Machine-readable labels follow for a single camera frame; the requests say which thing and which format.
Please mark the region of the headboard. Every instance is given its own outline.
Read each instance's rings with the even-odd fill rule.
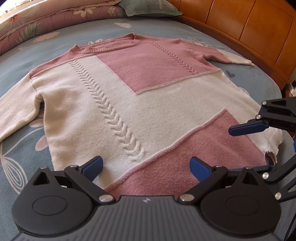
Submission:
[[[252,60],[283,89],[296,67],[296,11],[285,0],[169,0],[188,24]]]

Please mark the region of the sweater sleeve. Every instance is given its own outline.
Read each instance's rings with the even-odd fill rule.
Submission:
[[[29,74],[0,98],[0,142],[38,115],[41,98]]]
[[[195,53],[203,54],[203,57],[206,60],[211,59],[211,60],[215,60],[215,61],[226,63],[226,64],[246,64],[246,65],[255,66],[252,63],[252,61],[245,59],[243,57],[240,57],[238,55],[226,52],[224,50],[200,46],[187,41],[183,41],[183,42],[187,47],[192,49]]]

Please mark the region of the ribbed neckline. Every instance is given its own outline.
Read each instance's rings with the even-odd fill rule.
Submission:
[[[86,54],[109,52],[113,50],[135,46],[140,43],[141,37],[142,37],[141,35],[130,33],[128,35],[125,35],[119,38],[109,39],[99,43],[93,43],[90,45],[83,45],[83,46],[74,45],[74,47],[72,47],[70,51],[73,51],[75,53],[86,53]],[[130,39],[131,41],[125,44],[120,44],[120,40],[122,39]],[[108,43],[110,45],[100,48],[100,45],[105,45]]]

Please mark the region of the bed sheet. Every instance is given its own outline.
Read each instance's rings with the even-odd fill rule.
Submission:
[[[86,22],[30,39],[0,56],[0,97],[31,69],[63,54],[75,44],[86,45],[131,32],[154,37],[181,38],[237,54],[216,39],[170,19],[122,18]],[[221,68],[234,84],[247,92],[257,103],[281,98],[279,87],[257,66],[215,61],[211,63]],[[294,154],[292,145],[291,137],[284,132],[284,142],[278,155],[280,163]],[[53,169],[43,130],[42,110],[34,121],[1,143],[0,159],[0,240],[10,240],[17,234],[10,212],[16,197],[40,166],[46,165]],[[282,232],[277,231],[277,236],[282,237]]]

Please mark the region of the knit sweater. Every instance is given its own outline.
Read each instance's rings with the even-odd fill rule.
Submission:
[[[197,183],[191,156],[228,168],[263,165],[266,152],[277,155],[281,131],[228,135],[260,106],[208,59],[254,66],[180,39],[128,34],[75,45],[0,98],[0,142],[44,101],[54,169],[100,155],[104,168],[94,182],[117,196],[186,191]]]

